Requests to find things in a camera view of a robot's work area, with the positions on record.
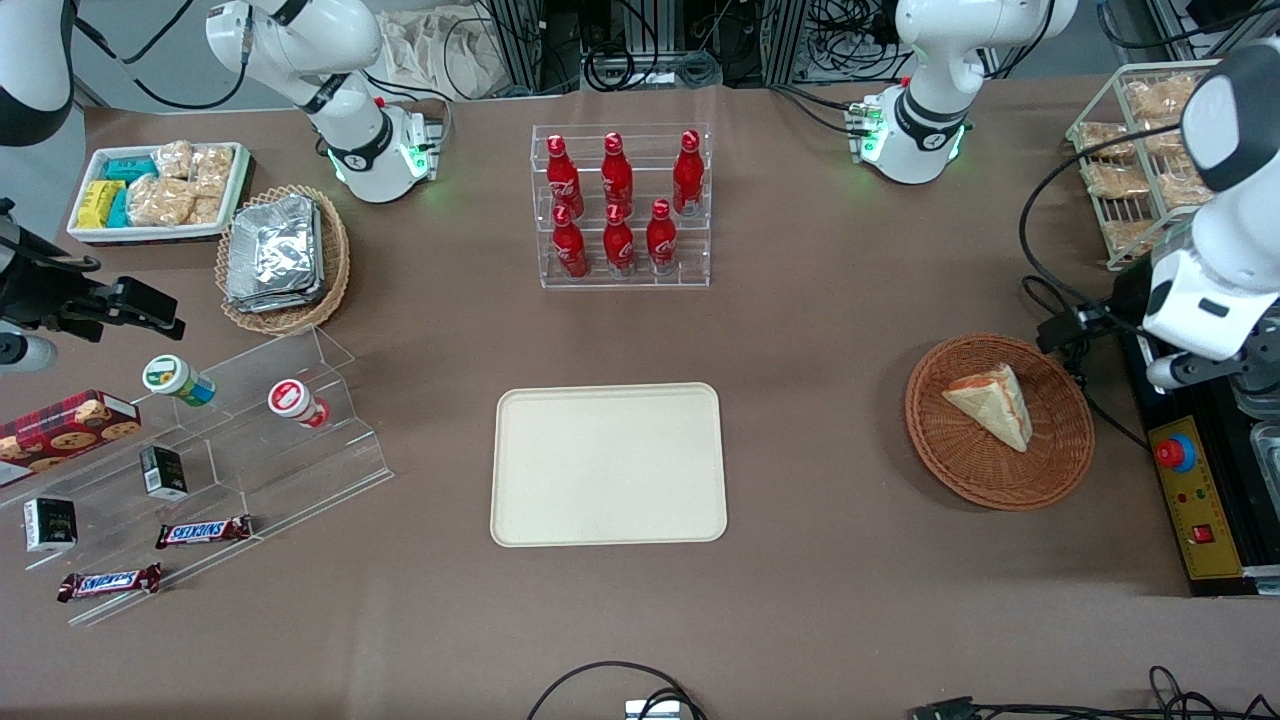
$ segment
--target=sandwich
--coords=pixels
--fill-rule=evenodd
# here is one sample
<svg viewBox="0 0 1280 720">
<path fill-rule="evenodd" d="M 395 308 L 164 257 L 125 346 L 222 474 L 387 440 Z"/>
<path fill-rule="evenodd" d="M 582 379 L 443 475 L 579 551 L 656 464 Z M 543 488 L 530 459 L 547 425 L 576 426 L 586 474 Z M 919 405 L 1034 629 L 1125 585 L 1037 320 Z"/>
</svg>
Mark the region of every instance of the sandwich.
<svg viewBox="0 0 1280 720">
<path fill-rule="evenodd" d="M 960 378 L 942 391 L 942 397 L 1009 447 L 1027 452 L 1032 419 L 1027 414 L 1023 388 L 1009 365 L 1001 363 L 989 373 Z"/>
</svg>

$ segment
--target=white tray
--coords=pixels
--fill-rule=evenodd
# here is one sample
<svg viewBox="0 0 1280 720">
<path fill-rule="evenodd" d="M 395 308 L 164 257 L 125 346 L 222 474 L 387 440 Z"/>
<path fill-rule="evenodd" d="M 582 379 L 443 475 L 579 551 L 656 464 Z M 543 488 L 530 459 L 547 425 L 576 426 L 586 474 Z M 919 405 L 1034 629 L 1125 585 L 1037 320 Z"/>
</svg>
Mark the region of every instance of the white tray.
<svg viewBox="0 0 1280 720">
<path fill-rule="evenodd" d="M 102 168 L 108 160 L 118 158 L 140 158 L 150 155 L 159 145 L 140 145 L 137 147 L 104 147 L 95 150 L 88 159 L 88 169 L 81 178 L 79 191 L 76 193 L 76 204 L 72 205 L 72 214 L 67 218 L 67 234 L 83 242 L 84 245 L 146 245 L 155 242 L 182 242 L 189 238 L 204 238 L 219 236 L 232 222 L 232 214 L 238 205 L 241 188 L 244 187 L 244 174 L 248 173 L 250 152 L 239 142 L 197 142 L 196 145 L 212 145 L 216 147 L 230 147 L 234 152 L 232 158 L 232 174 L 227 178 L 227 190 L 223 191 L 223 205 L 218 210 L 218 220 L 198 225 L 143 227 L 143 228 L 78 228 L 76 215 L 84 202 L 84 192 L 88 191 L 91 181 L 102 179 Z"/>
<path fill-rule="evenodd" d="M 710 542 L 727 524 L 710 386 L 513 389 L 498 401 L 498 544 Z"/>
</svg>

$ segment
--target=red bottle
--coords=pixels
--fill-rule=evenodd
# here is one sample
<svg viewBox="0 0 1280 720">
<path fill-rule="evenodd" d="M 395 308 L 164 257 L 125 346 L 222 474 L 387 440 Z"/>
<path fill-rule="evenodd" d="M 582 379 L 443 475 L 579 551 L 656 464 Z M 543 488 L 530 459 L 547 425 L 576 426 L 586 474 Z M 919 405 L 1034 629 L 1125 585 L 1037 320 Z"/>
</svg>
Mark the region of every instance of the red bottle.
<svg viewBox="0 0 1280 720">
<path fill-rule="evenodd" d="M 671 204 L 662 197 L 653 201 L 653 218 L 645 228 L 645 241 L 653 274 L 669 275 L 676 269 L 676 223 L 671 219 Z"/>
<path fill-rule="evenodd" d="M 617 205 L 623 217 L 631 217 L 631 163 L 622 154 L 622 136 L 611 132 L 604 136 L 604 163 L 600 163 L 600 176 L 604 178 L 604 202 Z"/>
<path fill-rule="evenodd" d="M 604 209 L 604 218 L 609 223 L 604 227 L 604 255 L 609 259 L 609 274 L 614 279 L 628 278 L 635 274 L 636 264 L 627 217 L 621 205 L 609 205 Z"/>
<path fill-rule="evenodd" d="M 692 218 L 703 211 L 703 174 L 707 167 L 703 164 L 703 154 L 698 151 L 700 142 L 696 131 L 686 129 L 680 137 L 680 158 L 676 158 L 673 172 L 676 187 L 671 200 L 676 214 L 682 218 Z"/>
<path fill-rule="evenodd" d="M 556 256 L 559 258 L 564 274 L 572 281 L 585 278 L 591 272 L 591 263 L 586 259 L 582 231 L 573 224 L 573 218 L 564 205 L 557 205 L 552 210 L 552 218 L 556 220 L 552 242 L 556 243 Z"/>
<path fill-rule="evenodd" d="M 572 219 L 582 217 L 586 204 L 582 202 L 582 183 L 577 179 L 577 167 L 564 151 L 564 138 L 553 135 L 547 138 L 547 152 L 550 161 L 547 163 L 547 182 L 552 186 L 552 197 L 557 205 L 568 208 Z"/>
</svg>

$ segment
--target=red button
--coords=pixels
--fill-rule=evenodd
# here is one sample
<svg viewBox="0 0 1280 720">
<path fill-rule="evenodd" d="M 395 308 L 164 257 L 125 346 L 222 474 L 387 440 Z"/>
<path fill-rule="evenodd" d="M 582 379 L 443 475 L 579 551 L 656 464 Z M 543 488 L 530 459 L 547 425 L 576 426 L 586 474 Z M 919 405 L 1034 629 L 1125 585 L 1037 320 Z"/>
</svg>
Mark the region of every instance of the red button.
<svg viewBox="0 0 1280 720">
<path fill-rule="evenodd" d="M 1162 439 L 1156 443 L 1156 464 L 1161 468 L 1176 468 L 1187 460 L 1183 443 L 1176 439 Z"/>
</svg>

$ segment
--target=cookie box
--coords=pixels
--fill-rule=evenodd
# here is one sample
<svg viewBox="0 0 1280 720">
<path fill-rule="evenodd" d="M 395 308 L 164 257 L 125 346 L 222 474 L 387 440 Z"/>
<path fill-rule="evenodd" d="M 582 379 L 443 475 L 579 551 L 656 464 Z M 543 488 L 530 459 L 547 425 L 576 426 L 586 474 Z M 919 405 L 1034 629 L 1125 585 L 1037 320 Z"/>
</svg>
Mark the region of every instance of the cookie box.
<svg viewBox="0 0 1280 720">
<path fill-rule="evenodd" d="M 0 424 L 0 487 L 142 429 L 138 407 L 100 389 Z"/>
</svg>

